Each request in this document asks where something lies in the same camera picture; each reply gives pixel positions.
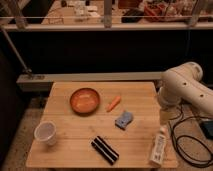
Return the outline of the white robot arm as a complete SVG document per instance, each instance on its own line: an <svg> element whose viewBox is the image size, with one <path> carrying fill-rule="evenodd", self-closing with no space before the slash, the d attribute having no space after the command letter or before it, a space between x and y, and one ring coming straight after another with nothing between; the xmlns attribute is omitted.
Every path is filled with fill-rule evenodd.
<svg viewBox="0 0 213 171"><path fill-rule="evenodd" d="M213 90L200 83L203 70L196 62L186 62L162 73L162 86L157 100L166 109L177 106L182 99L213 116Z"/></svg>

